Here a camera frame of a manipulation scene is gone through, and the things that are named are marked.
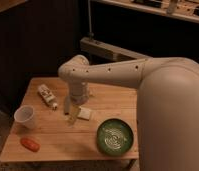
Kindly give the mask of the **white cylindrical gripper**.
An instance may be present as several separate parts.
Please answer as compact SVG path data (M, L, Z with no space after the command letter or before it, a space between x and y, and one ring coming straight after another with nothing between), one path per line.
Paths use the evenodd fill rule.
M69 104L65 113L68 115L68 124L69 125L74 125L77 117L80 113L80 107L75 104L84 104L87 102L89 99L89 92L84 91L84 92L75 92L71 91L69 93L70 99L74 104Z

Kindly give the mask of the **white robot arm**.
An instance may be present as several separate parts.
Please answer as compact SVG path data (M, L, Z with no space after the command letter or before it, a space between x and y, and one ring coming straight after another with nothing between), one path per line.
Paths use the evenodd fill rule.
M58 69L76 104L88 83L137 91L140 171L199 171L199 64L183 57L91 65L76 55Z

